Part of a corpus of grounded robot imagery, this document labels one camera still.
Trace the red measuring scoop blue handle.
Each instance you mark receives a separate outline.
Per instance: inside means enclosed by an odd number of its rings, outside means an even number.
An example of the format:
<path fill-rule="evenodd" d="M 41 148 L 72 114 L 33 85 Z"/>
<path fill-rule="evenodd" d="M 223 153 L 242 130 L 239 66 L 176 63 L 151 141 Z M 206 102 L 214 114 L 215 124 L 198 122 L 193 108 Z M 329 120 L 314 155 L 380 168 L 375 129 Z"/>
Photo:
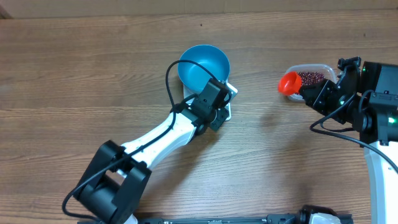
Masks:
<path fill-rule="evenodd" d="M 279 81 L 278 92 L 290 96 L 299 92 L 302 86 L 302 79 L 296 71 L 286 73 Z"/>

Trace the white digital kitchen scale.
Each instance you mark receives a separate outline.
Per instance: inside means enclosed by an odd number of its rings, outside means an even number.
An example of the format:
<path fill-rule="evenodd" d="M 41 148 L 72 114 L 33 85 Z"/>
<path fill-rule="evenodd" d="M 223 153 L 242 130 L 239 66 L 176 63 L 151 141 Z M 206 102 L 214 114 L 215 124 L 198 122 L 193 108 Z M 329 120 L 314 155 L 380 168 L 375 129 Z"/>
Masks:
<path fill-rule="evenodd" d="M 183 96 L 186 98 L 192 94 L 194 94 L 194 91 L 191 91 L 189 88 L 187 88 L 185 85 L 183 86 Z M 226 121 L 229 121 L 232 117 L 232 112 L 231 112 L 231 102 L 233 99 L 231 99 L 229 101 L 229 103 L 225 106 L 225 108 L 228 110 L 229 112 L 229 116 L 226 118 Z"/>

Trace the clear plastic food container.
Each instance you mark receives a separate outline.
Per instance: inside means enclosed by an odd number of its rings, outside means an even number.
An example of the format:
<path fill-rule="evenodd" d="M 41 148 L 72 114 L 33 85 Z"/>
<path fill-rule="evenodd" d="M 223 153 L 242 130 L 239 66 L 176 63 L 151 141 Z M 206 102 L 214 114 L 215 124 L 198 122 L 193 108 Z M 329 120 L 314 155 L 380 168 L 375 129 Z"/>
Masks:
<path fill-rule="evenodd" d="M 331 80 L 332 82 L 337 82 L 337 77 L 333 69 L 325 64 L 301 64 L 294 65 L 290 67 L 286 73 L 296 71 L 296 72 L 321 72 L 325 75 L 325 79 Z"/>

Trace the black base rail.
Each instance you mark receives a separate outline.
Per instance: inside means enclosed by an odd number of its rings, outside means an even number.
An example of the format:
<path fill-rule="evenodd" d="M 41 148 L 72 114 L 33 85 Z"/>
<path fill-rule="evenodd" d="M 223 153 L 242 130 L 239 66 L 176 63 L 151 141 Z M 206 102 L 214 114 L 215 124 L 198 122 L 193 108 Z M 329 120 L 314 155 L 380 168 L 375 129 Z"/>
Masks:
<path fill-rule="evenodd" d="M 268 214 L 265 217 L 234 218 L 143 218 L 131 215 L 124 224 L 353 224 L 351 214 L 338 215 L 334 210 L 304 205 L 297 213 Z"/>

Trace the red adzuki beans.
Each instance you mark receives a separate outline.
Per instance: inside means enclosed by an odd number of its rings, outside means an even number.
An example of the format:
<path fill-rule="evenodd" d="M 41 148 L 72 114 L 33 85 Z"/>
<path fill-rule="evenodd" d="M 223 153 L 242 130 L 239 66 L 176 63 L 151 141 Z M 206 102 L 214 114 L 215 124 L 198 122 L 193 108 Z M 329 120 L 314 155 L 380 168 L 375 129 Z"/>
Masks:
<path fill-rule="evenodd" d="M 314 85 L 325 79 L 325 75 L 321 72 L 297 72 L 301 78 L 302 86 Z"/>

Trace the teal plastic bowl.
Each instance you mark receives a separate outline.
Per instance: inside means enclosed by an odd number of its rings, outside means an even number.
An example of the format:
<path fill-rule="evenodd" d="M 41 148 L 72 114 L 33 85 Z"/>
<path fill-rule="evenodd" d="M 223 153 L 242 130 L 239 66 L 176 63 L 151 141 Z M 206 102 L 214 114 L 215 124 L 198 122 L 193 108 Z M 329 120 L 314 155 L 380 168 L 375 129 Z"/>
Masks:
<path fill-rule="evenodd" d="M 186 50 L 181 60 L 196 62 L 207 69 L 220 82 L 226 83 L 230 74 L 230 62 L 227 55 L 213 45 L 196 45 Z M 211 76 L 198 65 L 190 62 L 178 64 L 178 76 L 192 92 L 203 90 Z"/>

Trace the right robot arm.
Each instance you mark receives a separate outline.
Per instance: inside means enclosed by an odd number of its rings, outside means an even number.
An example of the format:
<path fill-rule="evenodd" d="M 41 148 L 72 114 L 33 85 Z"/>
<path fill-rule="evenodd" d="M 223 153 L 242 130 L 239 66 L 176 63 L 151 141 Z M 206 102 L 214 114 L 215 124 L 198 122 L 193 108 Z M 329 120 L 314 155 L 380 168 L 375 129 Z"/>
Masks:
<path fill-rule="evenodd" d="M 303 86 L 305 104 L 323 115 L 310 129 L 364 149 L 372 223 L 397 223 L 397 65 L 339 59 L 339 80 Z"/>

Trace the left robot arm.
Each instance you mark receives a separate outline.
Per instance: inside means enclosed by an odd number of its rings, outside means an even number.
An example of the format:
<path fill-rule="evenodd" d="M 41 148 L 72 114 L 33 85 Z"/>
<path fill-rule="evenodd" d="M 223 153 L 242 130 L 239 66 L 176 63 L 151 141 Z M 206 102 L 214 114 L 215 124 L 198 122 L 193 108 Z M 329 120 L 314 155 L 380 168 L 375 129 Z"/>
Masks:
<path fill-rule="evenodd" d="M 167 119 L 142 137 L 97 150 L 71 195 L 92 216 L 88 223 L 137 223 L 134 216 L 154 167 L 174 150 L 230 119 L 228 105 L 237 89 L 209 79 L 200 94 L 172 106 Z"/>

